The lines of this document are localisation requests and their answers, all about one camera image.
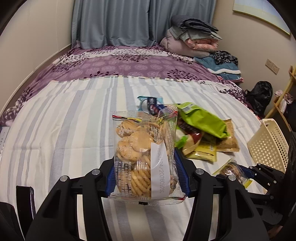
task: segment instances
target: wall outlet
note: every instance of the wall outlet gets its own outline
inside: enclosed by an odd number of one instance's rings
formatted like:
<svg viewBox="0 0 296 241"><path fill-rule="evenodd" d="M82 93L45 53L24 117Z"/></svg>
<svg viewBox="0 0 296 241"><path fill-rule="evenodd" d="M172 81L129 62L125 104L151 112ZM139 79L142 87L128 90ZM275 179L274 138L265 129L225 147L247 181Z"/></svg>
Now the wall outlet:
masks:
<svg viewBox="0 0 296 241"><path fill-rule="evenodd" d="M275 64L273 64L271 70L272 70L275 74L277 74L277 73L279 72L279 67L276 66Z"/></svg>
<svg viewBox="0 0 296 241"><path fill-rule="evenodd" d="M265 65L268 67L268 68L272 68L272 66L273 66L273 62L271 62L269 59L267 59L267 61L266 61L266 63L265 63Z"/></svg>

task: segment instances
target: cookie package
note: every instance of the cookie package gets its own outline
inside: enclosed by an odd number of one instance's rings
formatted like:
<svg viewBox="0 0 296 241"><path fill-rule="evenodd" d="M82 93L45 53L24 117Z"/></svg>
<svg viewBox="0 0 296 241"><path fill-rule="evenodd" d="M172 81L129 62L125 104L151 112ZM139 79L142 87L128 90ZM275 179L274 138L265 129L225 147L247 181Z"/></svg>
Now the cookie package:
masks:
<svg viewBox="0 0 296 241"><path fill-rule="evenodd" d="M149 205L183 201L174 160L178 109L158 116L143 111L112 112L116 187L110 197Z"/></svg>

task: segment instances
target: striped bedsheet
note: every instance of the striped bedsheet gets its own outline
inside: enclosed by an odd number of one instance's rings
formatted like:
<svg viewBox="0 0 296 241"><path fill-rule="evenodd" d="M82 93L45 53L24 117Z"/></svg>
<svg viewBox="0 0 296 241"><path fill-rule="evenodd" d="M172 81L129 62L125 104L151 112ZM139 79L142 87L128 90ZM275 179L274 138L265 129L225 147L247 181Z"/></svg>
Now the striped bedsheet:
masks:
<svg viewBox="0 0 296 241"><path fill-rule="evenodd" d="M257 117L234 97L220 93L227 86L211 81L186 82L141 77L97 77L69 82L51 81L25 103L5 141L0 161L0 201L16 207L16 185L32 186L36 209L62 175L84 176L113 157L110 111L136 110L138 96L163 97L164 103L193 102L221 119L231 118L241 151L218 153L216 163L195 160L212 174L230 157L254 165L247 141L259 129ZM248 190L263 193L253 182ZM113 240L183 239L193 199L160 207L103 199ZM217 227L217 198L210 238ZM81 217L82 208L78 210ZM83 220L79 230L85 238Z"/></svg>

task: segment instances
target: gray blanket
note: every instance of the gray blanket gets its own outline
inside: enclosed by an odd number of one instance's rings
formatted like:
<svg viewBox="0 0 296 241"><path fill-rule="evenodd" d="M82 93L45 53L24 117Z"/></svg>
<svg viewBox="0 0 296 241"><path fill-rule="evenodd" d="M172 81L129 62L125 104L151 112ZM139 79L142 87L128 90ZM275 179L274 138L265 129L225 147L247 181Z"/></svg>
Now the gray blanket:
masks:
<svg viewBox="0 0 296 241"><path fill-rule="evenodd" d="M217 32L218 29L209 23L205 23L197 18L192 18L188 15L175 15L171 18L172 25L175 25L183 30L196 29L203 33Z"/></svg>
<svg viewBox="0 0 296 241"><path fill-rule="evenodd" d="M182 30L174 25L169 29L169 31L174 36L175 39L182 39L183 41L189 38L190 39L218 39L218 40L222 39L218 34L214 32L211 32L210 34L208 34L195 29Z"/></svg>

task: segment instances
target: cookie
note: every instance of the cookie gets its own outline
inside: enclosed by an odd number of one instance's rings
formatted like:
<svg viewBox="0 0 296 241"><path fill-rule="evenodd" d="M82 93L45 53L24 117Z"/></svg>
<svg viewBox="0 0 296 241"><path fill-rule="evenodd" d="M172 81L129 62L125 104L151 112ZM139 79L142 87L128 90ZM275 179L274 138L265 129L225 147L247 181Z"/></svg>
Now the cookie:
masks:
<svg viewBox="0 0 296 241"><path fill-rule="evenodd" d="M149 135L152 136L154 138L154 132L153 131L149 131Z"/></svg>
<svg viewBox="0 0 296 241"><path fill-rule="evenodd" d="M170 125L167 121L163 122L163 124L160 127L160 132L162 135L166 135L170 132Z"/></svg>
<svg viewBox="0 0 296 241"><path fill-rule="evenodd" d="M170 176L170 194L173 193L173 191L176 189L177 186L177 180L174 179L174 177Z"/></svg>
<svg viewBox="0 0 296 241"><path fill-rule="evenodd" d="M149 167L151 166L150 159L147 156L142 156L141 161L147 163Z"/></svg>
<svg viewBox="0 0 296 241"><path fill-rule="evenodd" d="M131 134L133 138L133 149L137 152L146 152L151 149L154 138L145 131L136 131Z"/></svg>
<svg viewBox="0 0 296 241"><path fill-rule="evenodd" d="M123 137L121 139L121 141L128 141L128 142L130 142L131 141L131 136Z"/></svg>
<svg viewBox="0 0 296 241"><path fill-rule="evenodd" d="M151 185L151 174L146 171L146 170L142 170L140 169L139 171L139 175L142 176L142 178L144 179L144 181L148 184L148 185Z"/></svg>
<svg viewBox="0 0 296 241"><path fill-rule="evenodd" d="M136 128L136 131L145 131L145 132L149 132L151 129L151 127L149 125L142 125L142 126L138 126Z"/></svg>
<svg viewBox="0 0 296 241"><path fill-rule="evenodd" d="M130 129L130 130L136 130L138 125L136 122L132 120L124 120L121 125L123 126L124 129Z"/></svg>
<svg viewBox="0 0 296 241"><path fill-rule="evenodd" d="M117 144L117 154L119 154L122 158L129 160L132 163L137 162L141 153L136 152L129 141L119 141Z"/></svg>
<svg viewBox="0 0 296 241"><path fill-rule="evenodd" d="M151 170L148 164L138 161L137 164L134 167L134 170L137 170L141 176L144 177L144 179L148 178L150 180L151 178Z"/></svg>
<svg viewBox="0 0 296 241"><path fill-rule="evenodd" d="M120 155L119 152L117 152L116 155L117 155L117 157L118 157L121 161L126 161L126 160L123 159L123 157Z"/></svg>
<svg viewBox="0 0 296 241"><path fill-rule="evenodd" d="M131 171L131 186L134 195L151 197L151 181L148 184L136 170Z"/></svg>
<svg viewBox="0 0 296 241"><path fill-rule="evenodd" d="M154 126L154 127L158 128L158 129L160 129L160 126L156 122L149 122L148 124L150 126Z"/></svg>
<svg viewBox="0 0 296 241"><path fill-rule="evenodd" d="M134 132L134 130L125 129L123 127L122 123L115 128L115 131L116 131L117 135L119 135L121 138L130 136Z"/></svg>

